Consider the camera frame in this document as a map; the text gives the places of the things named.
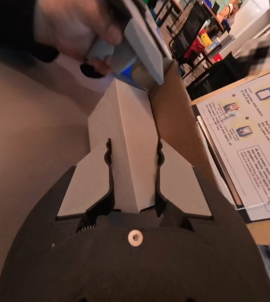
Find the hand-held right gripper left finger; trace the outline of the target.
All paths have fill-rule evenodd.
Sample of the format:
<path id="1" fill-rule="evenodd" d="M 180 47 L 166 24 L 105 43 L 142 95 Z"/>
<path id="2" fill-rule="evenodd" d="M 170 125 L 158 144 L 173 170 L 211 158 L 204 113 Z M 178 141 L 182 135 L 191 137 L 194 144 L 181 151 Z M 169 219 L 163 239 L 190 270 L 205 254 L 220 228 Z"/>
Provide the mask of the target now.
<path id="1" fill-rule="evenodd" d="M 114 208 L 111 139 L 100 142 L 77 165 L 57 218 L 97 218 Z"/>

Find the white cardboard mailer box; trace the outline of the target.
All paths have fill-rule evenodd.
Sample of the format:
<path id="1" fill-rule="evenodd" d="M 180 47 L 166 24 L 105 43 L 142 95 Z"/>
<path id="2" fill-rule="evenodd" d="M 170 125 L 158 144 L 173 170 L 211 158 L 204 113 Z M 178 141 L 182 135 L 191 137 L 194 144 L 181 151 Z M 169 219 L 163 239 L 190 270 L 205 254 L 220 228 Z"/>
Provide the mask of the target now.
<path id="1" fill-rule="evenodd" d="M 148 92 L 112 81 L 88 118 L 90 148 L 111 139 L 114 209 L 139 213 L 155 204 L 157 145 L 163 139 L 214 184 L 205 143 L 177 64 Z"/>

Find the black office chair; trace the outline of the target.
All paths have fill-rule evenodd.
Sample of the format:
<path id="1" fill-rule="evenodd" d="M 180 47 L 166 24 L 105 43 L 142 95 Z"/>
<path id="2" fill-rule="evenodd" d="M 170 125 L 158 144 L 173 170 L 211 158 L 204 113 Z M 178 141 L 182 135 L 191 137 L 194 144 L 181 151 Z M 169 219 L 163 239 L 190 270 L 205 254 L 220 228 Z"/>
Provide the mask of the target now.
<path id="1" fill-rule="evenodd" d="M 210 19 L 211 13 L 208 7 L 196 2 L 179 32 L 169 42 L 169 50 L 173 59 L 180 64 L 184 64 L 185 53 L 192 46 L 205 22 Z"/>

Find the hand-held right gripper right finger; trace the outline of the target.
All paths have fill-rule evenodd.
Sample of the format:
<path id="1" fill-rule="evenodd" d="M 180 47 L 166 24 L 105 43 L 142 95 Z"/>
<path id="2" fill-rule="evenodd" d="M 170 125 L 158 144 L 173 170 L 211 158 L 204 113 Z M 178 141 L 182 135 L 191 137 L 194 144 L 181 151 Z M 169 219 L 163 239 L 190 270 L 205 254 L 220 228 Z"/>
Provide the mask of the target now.
<path id="1" fill-rule="evenodd" d="M 189 217 L 212 217 L 193 166 L 163 139 L 157 145 L 155 209 L 175 206 Z"/>

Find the person's left hand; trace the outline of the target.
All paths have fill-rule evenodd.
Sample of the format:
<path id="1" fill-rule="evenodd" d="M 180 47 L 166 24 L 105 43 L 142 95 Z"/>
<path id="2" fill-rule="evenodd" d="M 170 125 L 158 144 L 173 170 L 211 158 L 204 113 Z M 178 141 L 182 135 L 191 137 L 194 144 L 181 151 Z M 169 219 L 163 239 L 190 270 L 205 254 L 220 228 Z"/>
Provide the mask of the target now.
<path id="1" fill-rule="evenodd" d="M 34 13 L 34 39 L 84 62 L 98 36 L 119 45 L 124 35 L 107 3 L 95 0 L 40 0 Z"/>

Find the person's left forearm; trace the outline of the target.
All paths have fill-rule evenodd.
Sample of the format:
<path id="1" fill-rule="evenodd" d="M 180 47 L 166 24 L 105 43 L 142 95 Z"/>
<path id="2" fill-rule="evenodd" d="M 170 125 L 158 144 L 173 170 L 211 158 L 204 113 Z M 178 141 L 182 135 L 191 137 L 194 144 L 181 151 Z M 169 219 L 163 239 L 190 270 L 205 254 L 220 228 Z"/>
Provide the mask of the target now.
<path id="1" fill-rule="evenodd" d="M 59 52 L 34 38 L 35 0 L 0 0 L 0 50 L 42 62 L 54 61 Z"/>

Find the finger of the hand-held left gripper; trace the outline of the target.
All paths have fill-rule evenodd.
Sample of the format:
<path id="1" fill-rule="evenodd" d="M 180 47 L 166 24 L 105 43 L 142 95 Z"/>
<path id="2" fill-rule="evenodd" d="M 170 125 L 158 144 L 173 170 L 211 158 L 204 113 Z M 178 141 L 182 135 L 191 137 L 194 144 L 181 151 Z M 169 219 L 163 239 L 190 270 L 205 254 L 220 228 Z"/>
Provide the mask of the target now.
<path id="1" fill-rule="evenodd" d="M 124 36 L 152 78 L 162 85 L 164 82 L 164 57 L 152 39 L 143 18 L 131 18 L 125 27 Z"/>
<path id="2" fill-rule="evenodd" d="M 148 8 L 147 4 L 145 3 L 136 3 L 135 6 L 139 10 L 139 12 L 142 15 L 143 20 L 145 21 L 145 24 L 147 25 L 147 28 L 152 36 L 152 39 L 156 43 L 159 51 L 162 53 L 162 56 L 168 59 L 172 59 L 171 53 L 168 50 L 167 45 L 165 44 L 165 41 L 162 37 L 162 34 L 160 32 L 160 29 L 158 28 L 153 15 Z"/>

